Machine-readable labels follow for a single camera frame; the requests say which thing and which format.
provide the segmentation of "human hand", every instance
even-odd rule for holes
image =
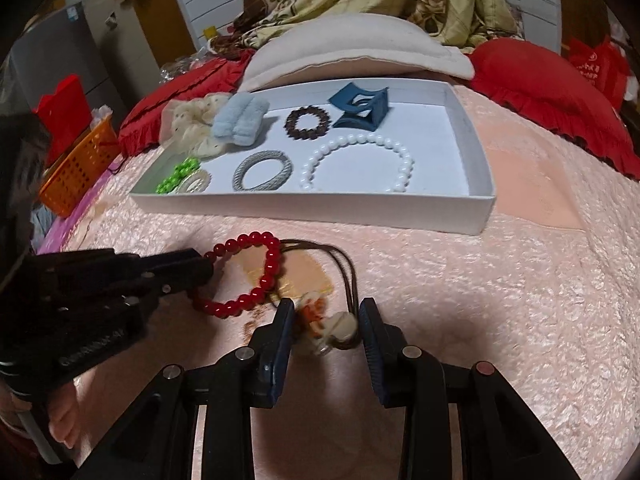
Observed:
[[[0,381],[0,416],[8,424],[18,426],[17,413],[30,409],[31,403],[15,397]],[[80,405],[73,383],[64,384],[49,395],[47,412],[49,413],[49,433],[57,442],[71,449],[78,441],[81,429]]]

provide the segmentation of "pink quilted blanket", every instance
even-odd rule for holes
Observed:
[[[612,480],[640,441],[640,187],[479,94],[458,93],[497,181],[478,237],[146,214],[127,192],[156,156],[147,153],[108,182],[66,248],[206,251],[253,230],[338,245],[356,264],[361,297],[373,296],[412,344],[452,364],[493,362],[584,480]],[[341,310],[339,276],[318,260],[337,285],[330,311]],[[247,286],[231,261],[216,298]],[[79,461],[163,365],[211,364],[271,315],[219,320],[184,295],[162,300],[148,339],[79,378]],[[362,348],[294,355],[277,407],[252,416],[260,480],[396,478],[403,412],[378,406]]]

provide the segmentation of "metal bolt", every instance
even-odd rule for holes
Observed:
[[[482,375],[492,375],[495,372],[495,367],[490,362],[480,361],[476,365],[476,370]]]
[[[405,346],[402,349],[402,355],[404,357],[408,357],[409,359],[417,359],[422,355],[422,350],[420,350],[417,346],[409,345]]]
[[[162,370],[162,376],[165,379],[175,379],[181,373],[182,373],[182,370],[180,370],[180,367],[178,365],[168,365],[168,366],[165,366],[164,369]]]
[[[243,346],[236,350],[236,357],[241,361],[246,361],[247,359],[251,359],[255,355],[254,349],[249,348],[248,346]]]

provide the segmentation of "white beaded bracelet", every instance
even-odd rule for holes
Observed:
[[[320,146],[319,149],[314,151],[314,154],[309,157],[308,162],[302,167],[302,177],[300,178],[300,186],[305,191],[310,191],[314,188],[312,180],[314,179],[314,173],[316,168],[320,164],[320,161],[325,158],[329,153],[339,150],[345,146],[354,144],[375,144],[377,146],[383,146],[388,150],[394,150],[400,155],[401,164],[398,172],[398,178],[394,186],[387,189],[386,192],[404,193],[406,187],[409,184],[409,178],[414,167],[414,160],[409,154],[409,150],[404,147],[400,142],[395,142],[391,139],[385,139],[385,137],[370,134],[349,134],[348,136],[340,136],[337,139],[332,139],[328,143]]]

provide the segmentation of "white cushion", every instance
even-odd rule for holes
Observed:
[[[250,61],[239,91],[350,77],[433,70],[472,79],[456,47],[442,46],[407,20],[382,14],[334,14],[296,25]]]

